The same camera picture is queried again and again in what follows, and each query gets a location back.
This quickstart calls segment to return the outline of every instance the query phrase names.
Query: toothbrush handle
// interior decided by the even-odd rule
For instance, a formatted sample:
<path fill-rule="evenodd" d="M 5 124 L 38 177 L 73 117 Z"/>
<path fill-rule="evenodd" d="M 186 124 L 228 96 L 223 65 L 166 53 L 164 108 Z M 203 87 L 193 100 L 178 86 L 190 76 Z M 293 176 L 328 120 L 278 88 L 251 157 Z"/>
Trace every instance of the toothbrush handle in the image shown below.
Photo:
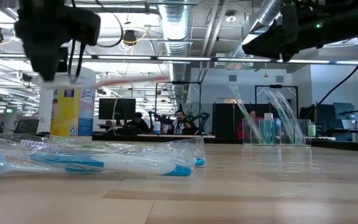
<path fill-rule="evenodd" d="M 66 170 L 62 167 L 54 167 L 54 166 L 17 166 L 17 165 L 11 165 L 11 169 L 15 171 L 21 171 L 21 172 L 33 172 L 33 173 L 53 173 L 53 174 L 59 174 L 59 173 L 66 173 Z"/>

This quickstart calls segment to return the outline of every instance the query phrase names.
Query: wooden table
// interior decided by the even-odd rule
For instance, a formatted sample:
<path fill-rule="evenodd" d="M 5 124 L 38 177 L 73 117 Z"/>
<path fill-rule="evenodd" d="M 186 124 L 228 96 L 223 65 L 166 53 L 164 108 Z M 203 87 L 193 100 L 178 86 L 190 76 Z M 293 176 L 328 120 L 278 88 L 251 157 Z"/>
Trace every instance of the wooden table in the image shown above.
<path fill-rule="evenodd" d="M 191 178 L 0 179 L 0 224 L 358 223 L 358 152 L 206 145 Z"/>

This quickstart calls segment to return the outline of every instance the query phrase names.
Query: person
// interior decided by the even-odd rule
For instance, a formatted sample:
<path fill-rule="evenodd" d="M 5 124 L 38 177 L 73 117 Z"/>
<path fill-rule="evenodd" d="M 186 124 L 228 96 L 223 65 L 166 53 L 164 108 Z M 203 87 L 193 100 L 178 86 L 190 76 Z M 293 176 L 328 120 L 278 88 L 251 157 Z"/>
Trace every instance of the person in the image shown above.
<path fill-rule="evenodd" d="M 135 118 L 128 122 L 127 125 L 129 126 L 135 126 L 139 128 L 143 133 L 150 132 L 150 128 L 147 126 L 146 122 L 142 119 L 143 115 L 140 112 L 135 113 Z"/>
<path fill-rule="evenodd" d="M 167 134 L 196 134 L 198 128 L 194 122 L 189 121 L 186 118 L 185 112 L 183 110 L 178 110 L 175 112 L 177 119 L 168 126 Z"/>
<path fill-rule="evenodd" d="M 258 119 L 256 117 L 256 112 L 255 111 L 250 111 L 249 112 L 249 116 L 256 122 L 256 119 Z M 245 139 L 250 139 L 250 126 L 249 124 L 246 122 L 246 126 L 244 128 L 245 133 L 242 132 L 242 120 L 238 125 L 237 128 L 237 138 L 238 139 L 243 139 L 245 137 Z"/>

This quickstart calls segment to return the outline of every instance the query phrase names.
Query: plastic packaging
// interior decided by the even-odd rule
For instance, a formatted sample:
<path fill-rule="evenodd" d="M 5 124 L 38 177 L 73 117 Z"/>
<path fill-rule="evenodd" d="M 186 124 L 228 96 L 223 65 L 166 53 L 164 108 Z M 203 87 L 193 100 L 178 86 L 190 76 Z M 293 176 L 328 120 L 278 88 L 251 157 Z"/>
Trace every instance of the plastic packaging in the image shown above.
<path fill-rule="evenodd" d="M 305 144 L 305 140 L 303 139 L 302 132 L 301 131 L 298 132 L 298 130 L 296 129 L 296 124 L 298 124 L 298 121 L 295 119 L 290 119 L 288 117 L 287 112 L 284 110 L 284 107 L 282 106 L 280 100 L 274 93 L 272 93 L 270 90 L 264 90 L 264 92 L 270 104 L 277 110 L 278 115 L 280 116 L 282 124 L 284 125 L 284 128 L 287 131 L 291 143 Z"/>
<path fill-rule="evenodd" d="M 19 143 L 18 139 L 0 138 L 0 175 L 128 172 L 186 177 L 195 167 L 191 142 L 143 146 L 105 142 L 82 144 L 70 138 L 39 140 L 38 143 L 31 140 Z"/>
<path fill-rule="evenodd" d="M 251 118 L 251 116 L 249 115 L 246 107 L 244 106 L 244 102 L 242 101 L 242 97 L 240 95 L 239 88 L 235 84 L 230 83 L 230 89 L 232 90 L 232 92 L 234 94 L 237 106 L 240 108 L 242 114 L 244 115 L 246 121 L 248 122 L 248 124 L 249 124 L 249 126 L 251 128 L 251 131 L 253 131 L 252 134 L 255 136 L 256 140 L 258 140 L 259 144 L 263 144 L 264 139 L 263 139 L 262 135 L 260 134 L 259 128 L 255 124 L 254 119 Z"/>
<path fill-rule="evenodd" d="M 167 142 L 172 147 L 185 147 L 189 149 L 194 156 L 195 166 L 204 166 L 206 164 L 204 138 L 192 138 Z"/>
<path fill-rule="evenodd" d="M 288 103 L 287 99 L 285 99 L 285 96 L 280 91 L 276 91 L 276 96 L 278 101 L 280 102 L 281 106 L 284 108 L 285 112 L 288 115 L 288 118 L 290 119 L 290 122 L 292 123 L 294 129 L 295 129 L 295 141 L 297 144 L 306 144 L 305 139 L 303 138 L 302 130 L 300 128 L 298 119 L 293 114 L 293 110 Z"/>

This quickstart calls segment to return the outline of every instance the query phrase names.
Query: blue toothbrush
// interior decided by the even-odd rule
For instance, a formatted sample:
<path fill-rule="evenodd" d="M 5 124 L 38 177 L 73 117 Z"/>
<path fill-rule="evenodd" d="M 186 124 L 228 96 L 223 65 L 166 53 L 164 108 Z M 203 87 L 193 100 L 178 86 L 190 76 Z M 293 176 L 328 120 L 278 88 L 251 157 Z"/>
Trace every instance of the blue toothbrush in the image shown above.
<path fill-rule="evenodd" d="M 43 173 L 43 172 L 62 173 L 64 172 L 64 169 L 60 167 L 50 167 L 50 166 L 47 167 L 47 166 L 36 166 L 36 165 L 31 165 L 31 166 L 14 165 L 8 163 L 6 161 L 5 156 L 0 154 L 0 175 L 7 174 L 10 172 L 15 172 L 15 171 L 36 172 L 36 173 Z"/>

